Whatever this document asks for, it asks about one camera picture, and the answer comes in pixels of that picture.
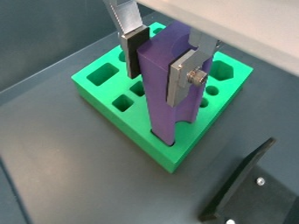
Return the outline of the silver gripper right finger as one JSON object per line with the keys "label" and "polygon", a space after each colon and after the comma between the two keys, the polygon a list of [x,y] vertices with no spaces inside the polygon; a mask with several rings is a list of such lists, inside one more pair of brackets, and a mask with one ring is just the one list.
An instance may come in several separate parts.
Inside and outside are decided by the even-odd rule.
{"label": "silver gripper right finger", "polygon": [[202,63],[210,58],[217,48],[217,40],[204,32],[190,28],[189,49],[169,65],[166,104],[178,105],[189,92],[190,85],[200,86],[208,73],[202,71]]}

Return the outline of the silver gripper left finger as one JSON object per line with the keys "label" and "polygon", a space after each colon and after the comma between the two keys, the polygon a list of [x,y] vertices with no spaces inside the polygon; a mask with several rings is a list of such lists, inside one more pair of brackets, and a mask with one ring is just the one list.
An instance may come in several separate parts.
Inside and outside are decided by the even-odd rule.
{"label": "silver gripper left finger", "polygon": [[149,39],[149,27],[144,25],[134,0],[102,0],[117,29],[125,56],[126,75],[133,79],[141,72],[137,48]]}

